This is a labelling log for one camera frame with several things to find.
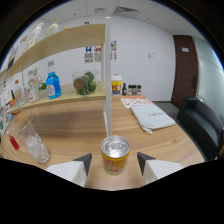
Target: black chair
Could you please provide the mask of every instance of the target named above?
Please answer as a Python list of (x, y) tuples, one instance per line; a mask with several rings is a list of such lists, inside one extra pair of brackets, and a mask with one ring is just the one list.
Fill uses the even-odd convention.
[(177, 120), (193, 138), (205, 161), (219, 158), (224, 125), (211, 108), (197, 98), (183, 97)]

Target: desk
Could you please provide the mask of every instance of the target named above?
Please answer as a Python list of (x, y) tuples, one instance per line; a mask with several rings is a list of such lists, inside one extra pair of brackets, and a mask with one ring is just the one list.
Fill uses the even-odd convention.
[[(177, 124), (155, 130), (152, 135), (148, 135), (141, 129), (133, 114), (125, 108), (120, 97), (112, 96), (112, 134), (120, 135), (129, 141), (130, 155), (124, 172), (118, 176), (111, 176), (104, 171), (100, 153), (101, 143), (106, 138), (102, 111), (102, 101), (32, 109), (32, 124), (49, 151), (49, 161), (45, 164), (37, 163), (24, 147), (17, 152), (10, 144), (7, 134), (2, 138), (1, 153), (5, 159), (42, 169), (92, 153), (85, 187), (102, 190), (132, 189), (145, 185), (137, 152), (159, 160), (177, 162), (184, 167), (204, 162), (194, 143)], [(27, 116), (29, 111), (21, 111), (14, 116), (13, 122)], [(18, 140), (12, 124), (7, 130)]]

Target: can lid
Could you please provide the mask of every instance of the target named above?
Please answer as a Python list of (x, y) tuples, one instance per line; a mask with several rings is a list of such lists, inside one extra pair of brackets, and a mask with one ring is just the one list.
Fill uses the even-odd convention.
[(121, 158), (128, 154), (130, 145), (125, 138), (113, 135), (103, 140), (101, 148), (106, 156), (111, 158)]

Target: aluminum can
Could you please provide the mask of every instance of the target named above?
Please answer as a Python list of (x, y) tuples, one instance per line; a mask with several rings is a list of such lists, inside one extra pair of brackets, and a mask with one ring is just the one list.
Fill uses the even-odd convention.
[(124, 171), (130, 153), (129, 142), (117, 135), (105, 138), (101, 144), (104, 169), (108, 174), (118, 175)]

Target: brown door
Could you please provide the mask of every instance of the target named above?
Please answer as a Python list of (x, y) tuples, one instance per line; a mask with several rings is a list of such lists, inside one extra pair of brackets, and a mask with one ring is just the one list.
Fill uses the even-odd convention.
[(174, 35), (176, 72), (171, 103), (180, 108), (183, 96), (195, 97), (198, 83), (198, 59), (193, 38)]

